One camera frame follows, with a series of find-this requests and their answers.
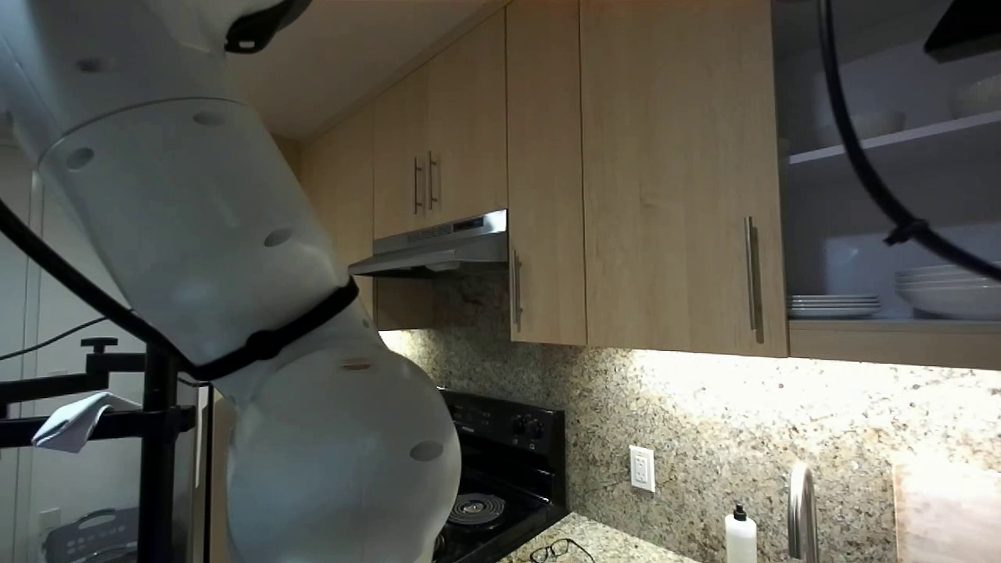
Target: cabinet handle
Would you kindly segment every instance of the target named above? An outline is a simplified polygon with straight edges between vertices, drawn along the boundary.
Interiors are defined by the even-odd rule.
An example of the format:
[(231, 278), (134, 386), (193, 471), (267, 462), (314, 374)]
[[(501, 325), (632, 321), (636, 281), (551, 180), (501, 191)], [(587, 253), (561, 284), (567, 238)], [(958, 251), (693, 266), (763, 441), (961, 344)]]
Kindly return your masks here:
[(443, 159), (428, 153), (428, 210), (443, 206)]
[(514, 329), (524, 332), (524, 315), (527, 315), (527, 304), (524, 304), (524, 260), (516, 251), (509, 251), (509, 262), (514, 262), (514, 271), (509, 271), (509, 304), (514, 304)]
[(752, 215), (746, 222), (746, 262), (747, 262), (747, 319), (752, 319), (753, 342), (763, 344), (762, 242)]
[(411, 191), (412, 191), (412, 215), (427, 212), (427, 201), (428, 201), (428, 172), (427, 164), (419, 156), (412, 156), (412, 180), (411, 180)]

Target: granite countertop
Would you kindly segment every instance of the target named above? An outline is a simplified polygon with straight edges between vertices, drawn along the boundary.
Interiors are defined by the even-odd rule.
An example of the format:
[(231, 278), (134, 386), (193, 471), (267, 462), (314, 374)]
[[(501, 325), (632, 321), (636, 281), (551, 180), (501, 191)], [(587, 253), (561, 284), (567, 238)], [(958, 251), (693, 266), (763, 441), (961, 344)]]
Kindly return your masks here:
[(594, 563), (695, 563), (695, 559), (670, 554), (650, 540), (642, 540), (642, 537), (632, 537), (620, 529), (594, 523), (581, 513), (562, 517), (561, 523), (553, 523), (551, 529), (536, 535), (528, 545), (516, 549), (501, 563), (541, 563), (541, 559), (561, 559), (561, 563), (593, 563), (593, 559)]

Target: white bottle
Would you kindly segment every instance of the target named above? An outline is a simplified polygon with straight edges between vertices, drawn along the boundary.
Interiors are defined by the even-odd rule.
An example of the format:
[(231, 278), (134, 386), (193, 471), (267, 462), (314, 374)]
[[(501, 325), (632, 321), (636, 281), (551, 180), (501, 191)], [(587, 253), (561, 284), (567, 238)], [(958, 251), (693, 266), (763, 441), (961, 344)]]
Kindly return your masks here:
[(757, 563), (757, 523), (738, 505), (722, 521), (725, 525), (725, 563)]

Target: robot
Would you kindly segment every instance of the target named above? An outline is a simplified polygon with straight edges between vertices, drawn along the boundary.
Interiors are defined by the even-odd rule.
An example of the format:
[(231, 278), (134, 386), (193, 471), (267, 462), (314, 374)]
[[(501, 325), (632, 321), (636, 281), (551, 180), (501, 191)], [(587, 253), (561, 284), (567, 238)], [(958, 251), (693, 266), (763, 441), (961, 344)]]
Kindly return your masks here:
[[(190, 362), (213, 362), (348, 284), (223, 69), (225, 50), (261, 50), (303, 8), (0, 2), (0, 117), (128, 307)], [(434, 386), (358, 307), (216, 386), (238, 409), (238, 559), (432, 559), (461, 484), (461, 441)]]

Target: stainless steel range hood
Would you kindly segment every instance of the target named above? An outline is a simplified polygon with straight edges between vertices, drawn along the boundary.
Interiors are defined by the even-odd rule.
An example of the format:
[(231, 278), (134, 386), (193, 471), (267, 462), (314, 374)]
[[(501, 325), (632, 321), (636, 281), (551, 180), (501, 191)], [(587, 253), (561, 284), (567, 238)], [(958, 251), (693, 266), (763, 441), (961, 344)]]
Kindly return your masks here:
[(350, 277), (432, 277), (476, 262), (508, 262), (508, 210), (463, 222), (379, 238)]

